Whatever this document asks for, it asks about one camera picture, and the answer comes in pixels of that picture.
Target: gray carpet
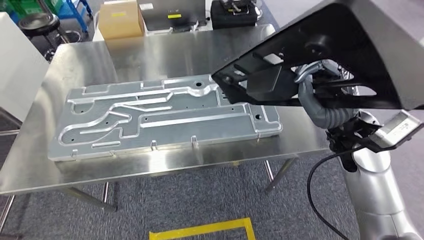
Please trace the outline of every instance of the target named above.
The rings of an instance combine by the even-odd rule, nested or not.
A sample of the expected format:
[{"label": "gray carpet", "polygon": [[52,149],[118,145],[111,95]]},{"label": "gray carpet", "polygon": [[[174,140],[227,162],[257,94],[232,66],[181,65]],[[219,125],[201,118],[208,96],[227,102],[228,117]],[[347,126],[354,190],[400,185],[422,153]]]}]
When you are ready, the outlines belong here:
[{"label": "gray carpet", "polygon": [[[90,0],[89,4],[94,11],[99,9],[98,0]],[[261,23],[277,27],[265,4],[262,10]],[[62,21],[62,26],[66,30],[80,30],[72,19]],[[91,24],[85,41],[92,37]],[[48,48],[43,38],[34,38],[32,42],[42,53]],[[389,112],[378,114],[385,118]],[[405,201],[412,203],[408,206],[411,217],[421,232],[424,230],[423,206],[418,204],[421,201],[408,198],[422,195],[422,189],[419,184],[408,183],[414,179],[422,182],[423,167],[415,158],[420,154],[423,136],[424,132],[419,133],[412,142],[392,154],[393,159],[397,159],[393,161],[393,168],[399,185]],[[0,138],[2,159],[12,142],[13,137]],[[115,213],[103,212],[58,191],[18,195],[4,232],[22,235],[24,240],[144,240],[148,239],[149,231],[162,232],[250,217],[258,240],[339,239],[317,219],[307,201],[307,175],[324,155],[298,161],[271,194],[264,192],[268,178],[262,162],[256,161],[237,167],[116,182],[110,192],[110,201],[118,205]],[[283,162],[271,162],[272,170],[277,172]],[[334,160],[319,168],[312,187],[319,211],[350,239],[358,239],[358,227],[339,163]],[[82,189],[99,198],[103,188],[98,184]],[[240,230],[232,230],[189,239],[246,237]]]}]

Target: table leg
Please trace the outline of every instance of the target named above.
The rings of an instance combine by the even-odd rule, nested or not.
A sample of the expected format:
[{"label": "table leg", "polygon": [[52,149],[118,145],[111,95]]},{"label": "table leg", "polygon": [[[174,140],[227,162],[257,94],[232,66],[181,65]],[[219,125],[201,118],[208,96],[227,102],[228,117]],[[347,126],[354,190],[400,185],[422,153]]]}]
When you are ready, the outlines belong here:
[{"label": "table leg", "polygon": [[107,211],[107,212],[115,212],[117,210],[117,207],[108,203],[105,203],[102,200],[99,200],[81,190],[78,190],[74,187],[70,187],[70,188],[65,188],[62,190],[64,193],[71,195],[72,197],[75,197],[81,201],[84,201],[86,203],[92,204],[94,206],[100,207],[103,210]]},{"label": "table leg", "polygon": [[108,193],[109,193],[109,182],[106,182],[103,186],[103,197],[101,198],[101,200],[105,204],[108,203]]},{"label": "table leg", "polygon": [[266,167],[266,172],[268,173],[268,177],[269,177],[269,185],[266,187],[266,191],[270,192],[271,190],[273,190],[276,185],[281,181],[281,179],[283,179],[284,174],[287,173],[287,171],[289,170],[290,166],[297,160],[298,158],[291,158],[288,159],[284,162],[284,164],[282,165],[282,167],[279,169],[277,175],[273,176],[273,173],[271,172],[271,168],[270,168],[270,164],[267,161],[265,161],[265,167]]},{"label": "table leg", "polygon": [[11,210],[11,207],[14,201],[15,201],[15,195],[10,196],[7,199],[6,206],[4,207],[3,212],[1,213],[1,216],[0,216],[0,233],[3,232],[3,228],[5,227],[6,220],[8,219],[9,212]]}]

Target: white wall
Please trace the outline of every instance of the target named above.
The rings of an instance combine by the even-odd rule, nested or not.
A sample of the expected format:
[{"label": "white wall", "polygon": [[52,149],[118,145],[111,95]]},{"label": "white wall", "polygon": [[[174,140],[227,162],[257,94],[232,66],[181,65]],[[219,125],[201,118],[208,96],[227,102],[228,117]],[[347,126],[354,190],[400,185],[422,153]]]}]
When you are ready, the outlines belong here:
[{"label": "white wall", "polygon": [[0,107],[23,122],[49,64],[5,12],[0,33]]}]

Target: stainless steel table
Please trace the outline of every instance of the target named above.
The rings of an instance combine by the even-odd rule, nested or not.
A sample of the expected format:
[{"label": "stainless steel table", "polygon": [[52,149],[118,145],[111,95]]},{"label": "stainless steel table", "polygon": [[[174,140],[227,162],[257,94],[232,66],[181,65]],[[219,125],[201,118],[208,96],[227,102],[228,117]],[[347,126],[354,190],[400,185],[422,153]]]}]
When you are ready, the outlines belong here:
[{"label": "stainless steel table", "polygon": [[280,135],[259,140],[155,150],[115,158],[53,162],[47,158],[69,89],[209,74],[274,32],[271,25],[63,44],[0,171],[0,194],[62,189],[112,210],[74,186],[246,160],[292,159],[326,151],[328,144],[301,107],[280,107]]}]

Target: black device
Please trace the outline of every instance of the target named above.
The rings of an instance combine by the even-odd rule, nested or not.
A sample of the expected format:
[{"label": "black device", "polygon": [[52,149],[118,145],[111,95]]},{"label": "black device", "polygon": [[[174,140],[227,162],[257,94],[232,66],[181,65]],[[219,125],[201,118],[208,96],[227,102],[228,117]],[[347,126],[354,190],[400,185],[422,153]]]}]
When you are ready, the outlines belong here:
[{"label": "black device", "polygon": [[237,27],[255,26],[258,16],[253,4],[240,7],[242,12],[234,12],[234,10],[225,9],[219,0],[212,2],[210,7],[210,18],[212,20],[212,28],[226,29]]},{"label": "black device", "polygon": [[252,4],[252,0],[219,0],[225,10],[241,12],[243,8]]},{"label": "black device", "polygon": [[[291,69],[333,60],[351,79],[313,74],[327,108],[423,109],[424,48],[369,0],[327,0],[212,74],[231,103],[300,106]],[[247,87],[240,82],[247,81]],[[365,86],[375,95],[353,95]]]}]

